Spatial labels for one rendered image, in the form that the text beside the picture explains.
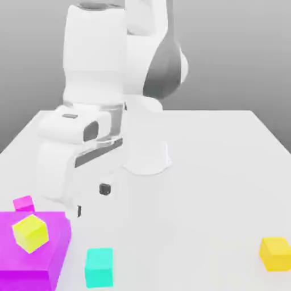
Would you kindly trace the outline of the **small golden yellow cube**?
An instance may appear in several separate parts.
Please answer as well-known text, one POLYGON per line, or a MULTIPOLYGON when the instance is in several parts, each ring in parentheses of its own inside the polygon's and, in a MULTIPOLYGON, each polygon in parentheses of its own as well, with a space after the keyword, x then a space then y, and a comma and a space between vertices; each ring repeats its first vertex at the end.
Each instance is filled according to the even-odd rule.
POLYGON ((284 237, 262 238, 259 255, 269 272, 291 270, 291 245, 284 237))

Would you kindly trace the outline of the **small magenta cube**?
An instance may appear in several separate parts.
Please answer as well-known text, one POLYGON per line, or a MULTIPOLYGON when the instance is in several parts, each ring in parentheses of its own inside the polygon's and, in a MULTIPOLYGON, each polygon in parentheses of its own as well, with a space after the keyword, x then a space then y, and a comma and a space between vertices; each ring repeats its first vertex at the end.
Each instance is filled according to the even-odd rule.
POLYGON ((34 212, 35 206, 31 196, 19 197, 13 200, 15 211, 34 212))

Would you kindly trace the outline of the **small cyan cube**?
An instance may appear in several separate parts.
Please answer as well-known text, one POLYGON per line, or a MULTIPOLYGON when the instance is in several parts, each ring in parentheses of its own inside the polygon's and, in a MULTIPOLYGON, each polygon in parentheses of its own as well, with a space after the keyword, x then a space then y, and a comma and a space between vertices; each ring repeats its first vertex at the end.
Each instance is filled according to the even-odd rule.
POLYGON ((112 248, 89 248, 85 260, 87 288, 107 288, 114 285, 114 253, 112 248))

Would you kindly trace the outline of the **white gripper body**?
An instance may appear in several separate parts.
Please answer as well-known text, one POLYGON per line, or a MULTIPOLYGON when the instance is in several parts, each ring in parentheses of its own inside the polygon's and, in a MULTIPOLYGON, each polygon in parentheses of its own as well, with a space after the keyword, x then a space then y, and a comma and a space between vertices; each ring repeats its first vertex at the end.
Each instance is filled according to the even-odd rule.
POLYGON ((112 173, 115 178, 123 163, 123 138, 83 145, 45 141, 36 163, 35 202, 42 210, 82 206, 89 184, 99 194, 98 177, 112 173))

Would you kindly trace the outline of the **small lime yellow cube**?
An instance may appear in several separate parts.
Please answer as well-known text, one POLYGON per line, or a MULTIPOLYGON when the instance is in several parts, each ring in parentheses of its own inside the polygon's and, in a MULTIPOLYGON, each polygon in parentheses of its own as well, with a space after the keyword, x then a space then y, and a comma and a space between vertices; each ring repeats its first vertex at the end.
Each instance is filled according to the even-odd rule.
POLYGON ((29 254, 49 241, 46 223, 34 214, 12 225, 12 230, 17 245, 29 254))

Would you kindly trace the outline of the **large magenta box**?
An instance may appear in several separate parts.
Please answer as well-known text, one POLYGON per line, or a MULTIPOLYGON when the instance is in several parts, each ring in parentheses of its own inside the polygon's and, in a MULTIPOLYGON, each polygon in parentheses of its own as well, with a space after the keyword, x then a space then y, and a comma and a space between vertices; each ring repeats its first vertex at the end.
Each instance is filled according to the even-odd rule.
POLYGON ((12 225, 30 212, 0 212, 0 291, 55 291, 71 239, 63 212, 36 212, 49 241, 29 254, 17 245, 12 225))

